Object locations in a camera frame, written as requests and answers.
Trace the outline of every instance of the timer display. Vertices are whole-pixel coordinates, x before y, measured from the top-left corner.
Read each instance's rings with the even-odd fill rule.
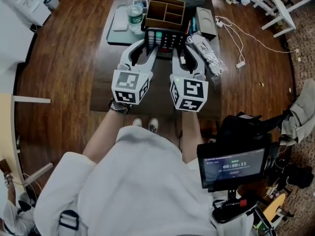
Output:
[[[265,149],[258,149],[234,155],[204,158],[205,180],[214,182],[259,174],[264,152]]]
[[[243,163],[235,163],[235,164],[230,164],[230,165],[223,165],[224,169],[228,169],[228,168],[234,168],[234,167],[241,167],[241,166],[246,166],[246,162]]]

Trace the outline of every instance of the white phone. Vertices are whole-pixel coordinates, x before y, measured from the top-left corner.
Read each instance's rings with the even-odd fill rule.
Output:
[[[116,9],[114,22],[113,22],[113,30],[127,30],[128,29],[128,15],[127,9],[118,8]]]

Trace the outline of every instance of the charger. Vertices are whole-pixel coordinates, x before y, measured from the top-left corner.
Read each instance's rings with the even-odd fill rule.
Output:
[[[245,60],[236,64],[236,68],[241,68],[244,65],[245,65]]]
[[[220,20],[218,20],[217,18],[216,18],[216,24],[217,24],[217,26],[219,26],[220,28],[223,26],[223,22],[220,21]]]

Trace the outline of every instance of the white shirt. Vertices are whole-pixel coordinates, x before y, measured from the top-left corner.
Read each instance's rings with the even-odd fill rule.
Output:
[[[15,235],[27,236],[35,226],[33,213],[34,207],[31,207],[30,210],[18,214],[17,207],[11,201],[7,200],[3,210],[3,222]]]
[[[199,170],[170,141],[140,127],[122,128],[97,165],[80,154],[63,156],[34,211],[42,235],[56,235],[59,215],[76,197],[90,236],[218,235]]]

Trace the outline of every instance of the person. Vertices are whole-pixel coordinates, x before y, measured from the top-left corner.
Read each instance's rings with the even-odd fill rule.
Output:
[[[21,209],[16,207],[16,193],[13,178],[10,174],[4,176],[8,187],[8,198],[3,210],[3,218],[0,219],[0,236],[15,235],[28,236],[35,227],[34,222],[34,202],[27,193],[22,193],[19,197]]]
[[[39,232],[58,235],[61,213],[75,207],[89,236],[218,235],[213,195],[201,188],[197,114],[182,114],[181,152],[156,134],[157,119],[149,130],[140,119],[123,127],[115,109],[82,154],[67,152],[56,166],[34,211]]]

